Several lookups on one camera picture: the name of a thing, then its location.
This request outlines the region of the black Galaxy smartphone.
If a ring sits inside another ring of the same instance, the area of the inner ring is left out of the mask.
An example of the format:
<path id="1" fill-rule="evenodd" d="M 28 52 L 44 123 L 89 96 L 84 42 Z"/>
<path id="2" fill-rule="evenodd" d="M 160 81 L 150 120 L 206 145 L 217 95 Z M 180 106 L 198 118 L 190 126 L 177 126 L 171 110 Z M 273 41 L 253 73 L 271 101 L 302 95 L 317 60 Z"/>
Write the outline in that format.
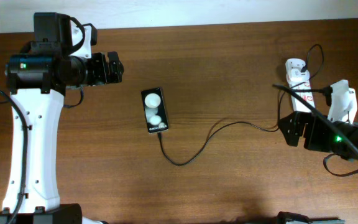
<path id="1" fill-rule="evenodd" d="M 169 129 L 168 116 L 161 88 L 141 91 L 142 105 L 149 134 L 160 133 Z"/>

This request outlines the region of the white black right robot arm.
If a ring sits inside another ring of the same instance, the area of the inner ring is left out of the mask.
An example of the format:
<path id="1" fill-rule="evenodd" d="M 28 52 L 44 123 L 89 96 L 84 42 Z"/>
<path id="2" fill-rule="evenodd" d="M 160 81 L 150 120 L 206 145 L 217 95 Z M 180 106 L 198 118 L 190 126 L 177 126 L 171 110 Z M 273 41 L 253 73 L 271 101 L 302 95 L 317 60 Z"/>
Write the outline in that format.
<path id="1" fill-rule="evenodd" d="M 281 130 L 289 146 L 297 146 L 300 137 L 304 137 L 304 147 L 310 151 L 325 152 L 323 165 L 328 159 L 339 156 L 344 160 L 358 160 L 358 124 L 354 123 L 357 111 L 357 99 L 354 89 L 347 80 L 338 81 L 319 90 L 330 107 L 328 115 L 321 114 L 314 106 L 302 99 L 301 90 L 275 85 L 307 107 L 308 111 L 294 111 L 279 119 Z"/>

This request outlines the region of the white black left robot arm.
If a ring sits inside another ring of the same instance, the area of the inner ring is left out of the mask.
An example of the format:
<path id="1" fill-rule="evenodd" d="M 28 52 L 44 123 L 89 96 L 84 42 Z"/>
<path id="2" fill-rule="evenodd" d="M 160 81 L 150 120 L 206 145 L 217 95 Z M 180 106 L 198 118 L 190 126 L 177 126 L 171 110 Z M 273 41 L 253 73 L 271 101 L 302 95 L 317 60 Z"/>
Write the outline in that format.
<path id="1" fill-rule="evenodd" d="M 89 223 L 57 187 L 57 132 L 67 90 L 122 81 L 116 52 L 92 53 L 97 30 L 57 12 L 34 14 L 34 40 L 6 64 L 4 103 L 12 107 L 11 173 L 0 223 Z"/>

